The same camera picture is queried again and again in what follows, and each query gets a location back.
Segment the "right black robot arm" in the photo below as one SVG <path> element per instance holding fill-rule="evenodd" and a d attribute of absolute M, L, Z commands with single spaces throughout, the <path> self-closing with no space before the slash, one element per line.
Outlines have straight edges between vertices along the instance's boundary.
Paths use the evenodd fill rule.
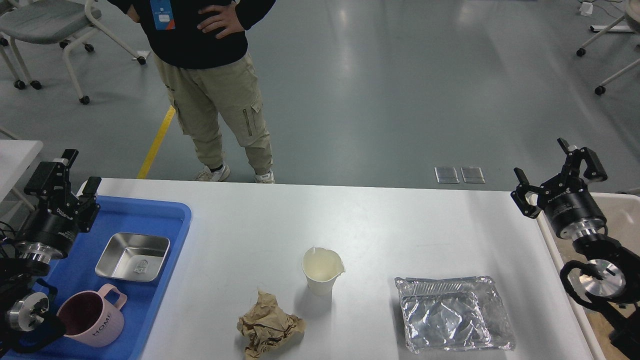
<path fill-rule="evenodd" d="M 515 168 L 518 185 L 510 193 L 522 215 L 544 214 L 554 235 L 571 240 L 586 262 L 567 261 L 559 276 L 565 292 L 578 305 L 603 315 L 613 330 L 610 343 L 630 360 L 639 358 L 639 256 L 608 234 L 607 219 L 588 189 L 608 174 L 597 153 L 587 146 L 558 144 L 566 155 L 561 171 L 539 186 Z"/>

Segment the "person's left hand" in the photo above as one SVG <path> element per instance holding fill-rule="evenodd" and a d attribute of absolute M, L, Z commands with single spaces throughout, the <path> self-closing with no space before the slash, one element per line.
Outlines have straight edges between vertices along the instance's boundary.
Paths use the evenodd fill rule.
<path fill-rule="evenodd" d="M 211 5 L 198 10 L 199 15 L 206 18 L 197 25 L 203 34 L 215 34 L 215 38 L 222 39 L 231 34 L 243 33 L 246 29 L 241 24 L 236 11 L 238 3 L 231 2 L 226 6 Z"/>

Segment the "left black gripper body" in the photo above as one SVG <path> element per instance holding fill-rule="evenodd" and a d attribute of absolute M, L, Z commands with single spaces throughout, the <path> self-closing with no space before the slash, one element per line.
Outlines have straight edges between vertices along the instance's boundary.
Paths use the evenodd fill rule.
<path fill-rule="evenodd" d="M 14 246 L 20 259 L 50 263 L 69 256 L 80 233 L 76 216 L 79 198 L 39 199 L 35 212 L 18 231 Z"/>

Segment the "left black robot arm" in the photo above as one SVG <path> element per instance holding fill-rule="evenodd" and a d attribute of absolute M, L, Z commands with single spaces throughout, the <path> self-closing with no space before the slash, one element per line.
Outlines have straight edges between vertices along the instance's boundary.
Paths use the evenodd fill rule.
<path fill-rule="evenodd" d="M 78 151 L 42 161 L 23 192 L 38 203 L 14 238 L 14 254 L 1 251 L 1 354 L 35 353 L 66 332 L 51 309 L 58 289 L 45 281 L 53 260 L 69 256 L 78 234 L 88 233 L 101 206 L 96 193 L 100 177 L 90 177 L 80 196 L 73 194 L 70 170 Z"/>

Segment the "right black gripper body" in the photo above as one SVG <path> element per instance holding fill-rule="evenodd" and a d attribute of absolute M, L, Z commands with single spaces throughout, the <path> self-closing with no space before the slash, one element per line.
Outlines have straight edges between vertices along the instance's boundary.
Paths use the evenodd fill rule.
<path fill-rule="evenodd" d="M 581 177 L 562 180 L 559 175 L 541 185 L 539 207 L 556 237 L 570 239 L 578 228 L 604 228 L 606 217 Z"/>

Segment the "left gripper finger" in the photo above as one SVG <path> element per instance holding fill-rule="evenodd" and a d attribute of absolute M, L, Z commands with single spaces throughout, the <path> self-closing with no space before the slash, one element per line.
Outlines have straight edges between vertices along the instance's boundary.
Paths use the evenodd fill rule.
<path fill-rule="evenodd" d="M 75 218 L 80 233 L 88 233 L 91 230 L 101 209 L 100 204 L 97 203 L 96 196 L 101 182 L 102 177 L 89 177 L 83 187 L 82 194 L 78 196 L 77 216 Z"/>
<path fill-rule="evenodd" d="M 70 170 L 77 158 L 77 149 L 66 149 L 62 155 L 52 161 L 42 161 L 23 188 L 23 193 L 39 199 L 61 198 L 70 201 Z"/>

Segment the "person's right hand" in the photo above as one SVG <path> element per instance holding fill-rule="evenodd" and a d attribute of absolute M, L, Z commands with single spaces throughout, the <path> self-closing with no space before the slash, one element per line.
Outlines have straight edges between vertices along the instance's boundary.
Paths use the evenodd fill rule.
<path fill-rule="evenodd" d="M 139 24 L 140 23 L 140 16 L 137 13 L 137 10 L 135 9 L 135 7 L 133 6 L 133 4 L 131 4 L 128 9 L 126 10 L 126 15 L 134 22 Z"/>

